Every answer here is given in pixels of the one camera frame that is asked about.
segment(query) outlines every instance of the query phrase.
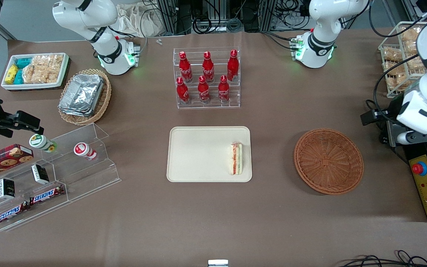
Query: brown wicker basket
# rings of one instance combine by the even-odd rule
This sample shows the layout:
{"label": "brown wicker basket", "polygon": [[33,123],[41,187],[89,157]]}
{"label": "brown wicker basket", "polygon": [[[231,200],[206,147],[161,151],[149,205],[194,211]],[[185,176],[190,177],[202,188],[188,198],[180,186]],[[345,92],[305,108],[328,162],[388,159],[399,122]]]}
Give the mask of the brown wicker basket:
{"label": "brown wicker basket", "polygon": [[[98,99],[95,113],[92,116],[82,117],[82,116],[68,115],[68,114],[62,113],[59,110],[60,116],[64,119],[64,121],[82,126],[82,125],[88,125],[90,123],[94,123],[103,116],[103,113],[105,113],[106,108],[108,107],[108,102],[110,101],[110,97],[112,96],[112,86],[110,85],[110,81],[108,80],[108,77],[106,76],[106,74],[98,69],[82,70],[77,74],[88,74],[88,75],[97,74],[100,77],[103,77],[102,93],[100,93],[100,98]],[[70,80],[66,83],[64,87],[64,91],[62,91],[62,95],[60,96],[61,99],[64,97],[64,94],[67,91],[67,87],[69,83],[72,81],[73,77],[75,77],[76,75],[72,76],[72,78],[70,78]]]}
{"label": "brown wicker basket", "polygon": [[306,132],[294,149],[299,175],[314,190],[329,195],[352,191],[363,176],[363,159],[356,145],[332,129]]}

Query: cloth bag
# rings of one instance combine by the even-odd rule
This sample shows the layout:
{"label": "cloth bag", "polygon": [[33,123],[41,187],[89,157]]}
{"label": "cloth bag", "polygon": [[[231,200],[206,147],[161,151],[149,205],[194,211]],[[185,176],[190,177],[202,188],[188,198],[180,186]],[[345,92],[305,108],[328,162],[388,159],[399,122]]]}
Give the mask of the cloth bag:
{"label": "cloth bag", "polygon": [[154,37],[163,34],[166,30],[161,20],[161,11],[156,9],[157,6],[155,2],[149,6],[144,5],[143,2],[118,4],[116,6],[119,25],[117,31],[136,34],[139,37]]}

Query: black box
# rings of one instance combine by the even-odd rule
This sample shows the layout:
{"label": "black box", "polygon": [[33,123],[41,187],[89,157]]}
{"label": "black box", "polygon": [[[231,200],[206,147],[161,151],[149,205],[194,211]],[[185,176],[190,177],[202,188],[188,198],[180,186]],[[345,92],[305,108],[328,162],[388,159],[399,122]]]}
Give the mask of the black box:
{"label": "black box", "polygon": [[39,184],[49,183],[49,176],[47,175],[47,171],[41,165],[32,165],[32,174],[34,174],[34,180]]}
{"label": "black box", "polygon": [[0,199],[13,199],[16,196],[14,190],[14,181],[8,179],[0,179]]}

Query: small bottle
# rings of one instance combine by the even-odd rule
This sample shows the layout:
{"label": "small bottle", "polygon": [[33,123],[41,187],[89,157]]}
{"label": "small bottle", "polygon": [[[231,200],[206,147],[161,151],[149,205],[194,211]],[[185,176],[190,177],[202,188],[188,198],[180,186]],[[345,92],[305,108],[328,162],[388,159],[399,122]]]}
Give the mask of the small bottle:
{"label": "small bottle", "polygon": [[197,89],[199,90],[200,102],[204,104],[210,103],[209,85],[206,83],[203,75],[199,77],[199,86]]}
{"label": "small bottle", "polygon": [[188,92],[188,88],[187,86],[183,83],[183,79],[182,77],[179,77],[177,79],[177,84],[178,84],[178,96],[180,98],[180,102],[182,105],[188,105],[190,104],[190,96],[189,96],[189,92]]}
{"label": "small bottle", "polygon": [[57,143],[49,140],[45,135],[32,135],[29,139],[29,145],[48,153],[52,153],[57,150]]}
{"label": "small bottle", "polygon": [[75,153],[77,156],[84,157],[89,161],[95,159],[97,156],[95,149],[92,149],[87,143],[84,142],[76,144],[73,148],[73,153]]}
{"label": "small bottle", "polygon": [[236,81],[238,79],[239,62],[237,56],[238,51],[232,49],[232,51],[230,51],[230,59],[228,59],[227,63],[227,79],[229,81]]}
{"label": "small bottle", "polygon": [[230,86],[227,83],[227,76],[220,76],[220,84],[218,85],[218,98],[220,103],[228,103],[230,100]]}
{"label": "small bottle", "polygon": [[185,52],[179,52],[179,58],[181,59],[179,62],[181,75],[186,83],[190,83],[192,81],[192,67],[190,66],[190,62],[187,59]]}
{"label": "small bottle", "polygon": [[210,52],[204,52],[203,54],[203,75],[205,76],[205,81],[211,83],[214,81],[214,63],[210,59]]}

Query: green led light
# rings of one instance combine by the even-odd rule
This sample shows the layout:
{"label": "green led light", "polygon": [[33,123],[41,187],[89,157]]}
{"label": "green led light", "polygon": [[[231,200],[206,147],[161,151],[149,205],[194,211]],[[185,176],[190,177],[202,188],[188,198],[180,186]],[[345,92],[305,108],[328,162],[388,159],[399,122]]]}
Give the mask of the green led light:
{"label": "green led light", "polygon": [[135,56],[132,56],[131,54],[125,54],[125,58],[126,58],[126,60],[128,61],[128,64],[130,65],[130,66],[133,66],[134,65],[134,63],[135,63]]}
{"label": "green led light", "polygon": [[334,51],[334,47],[331,48],[331,53],[329,54],[329,57],[327,58],[327,60],[331,59],[333,51]]}
{"label": "green led light", "polygon": [[103,65],[102,59],[100,59],[100,57],[98,57],[98,60],[100,61],[100,64],[102,65],[102,67],[105,68],[105,65]]}
{"label": "green led light", "polygon": [[296,53],[296,59],[301,60],[303,57],[303,49],[298,50],[298,52]]}

